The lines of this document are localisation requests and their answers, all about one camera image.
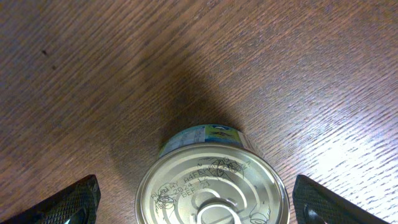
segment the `dark curved object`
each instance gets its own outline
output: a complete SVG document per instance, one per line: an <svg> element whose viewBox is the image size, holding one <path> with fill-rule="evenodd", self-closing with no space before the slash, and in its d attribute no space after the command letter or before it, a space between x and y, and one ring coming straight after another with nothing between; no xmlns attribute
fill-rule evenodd
<svg viewBox="0 0 398 224"><path fill-rule="evenodd" d="M387 223L304 175L297 176L293 204L298 224Z"/></svg>
<svg viewBox="0 0 398 224"><path fill-rule="evenodd" d="M94 224L100 198L95 175L88 175L1 224Z"/></svg>

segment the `wooden surface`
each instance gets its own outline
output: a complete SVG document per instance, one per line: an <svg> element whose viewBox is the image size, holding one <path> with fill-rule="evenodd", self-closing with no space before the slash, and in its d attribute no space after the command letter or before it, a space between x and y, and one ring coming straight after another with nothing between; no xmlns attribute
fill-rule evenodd
<svg viewBox="0 0 398 224"><path fill-rule="evenodd" d="M220 123L258 143L290 196L305 174L398 223L397 1L0 10L0 220L95 174L97 223L135 223L159 146Z"/></svg>

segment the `round container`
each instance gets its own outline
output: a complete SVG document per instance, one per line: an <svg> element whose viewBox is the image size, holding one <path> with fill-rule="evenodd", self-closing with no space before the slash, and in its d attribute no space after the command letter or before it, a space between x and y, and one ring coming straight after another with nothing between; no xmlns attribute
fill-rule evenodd
<svg viewBox="0 0 398 224"><path fill-rule="evenodd" d="M289 198L272 167L236 129L186 129L162 148L136 194L139 224L289 222Z"/></svg>

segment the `wooden table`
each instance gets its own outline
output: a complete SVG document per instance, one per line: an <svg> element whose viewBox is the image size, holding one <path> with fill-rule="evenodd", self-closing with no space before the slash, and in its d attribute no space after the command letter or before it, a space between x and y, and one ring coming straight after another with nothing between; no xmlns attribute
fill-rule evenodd
<svg viewBox="0 0 398 224"><path fill-rule="evenodd" d="M397 1L0 9L0 220L95 174L97 223L135 223L159 146L218 123L257 142L290 195L305 174L398 223Z"/></svg>

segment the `dark wood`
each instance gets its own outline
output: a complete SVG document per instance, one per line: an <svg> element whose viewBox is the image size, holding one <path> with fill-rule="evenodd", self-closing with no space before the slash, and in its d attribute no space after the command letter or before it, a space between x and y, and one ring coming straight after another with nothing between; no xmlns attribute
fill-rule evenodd
<svg viewBox="0 0 398 224"><path fill-rule="evenodd" d="M397 1L0 4L0 220L96 174L97 223L135 223L159 146L220 123L290 195L305 174L398 223Z"/></svg>

